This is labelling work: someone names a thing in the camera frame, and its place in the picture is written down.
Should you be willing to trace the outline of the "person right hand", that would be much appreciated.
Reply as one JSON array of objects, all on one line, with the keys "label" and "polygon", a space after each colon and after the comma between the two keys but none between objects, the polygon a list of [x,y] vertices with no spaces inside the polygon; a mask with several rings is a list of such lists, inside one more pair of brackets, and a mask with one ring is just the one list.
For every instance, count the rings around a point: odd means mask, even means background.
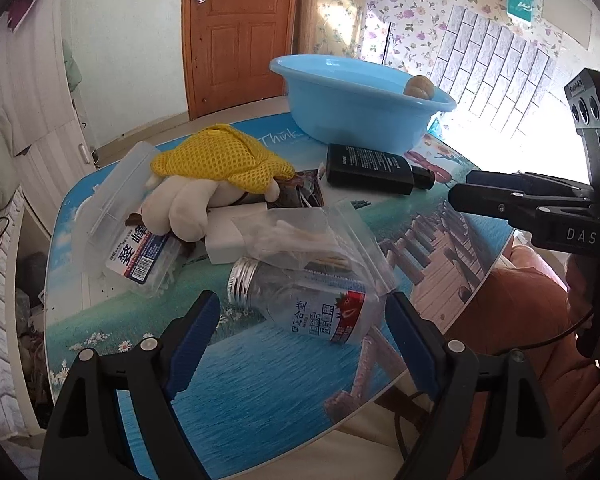
[{"label": "person right hand", "polygon": [[570,255],[566,263],[568,288],[568,315],[576,324],[592,309],[593,290],[596,281],[597,263],[585,256]]}]

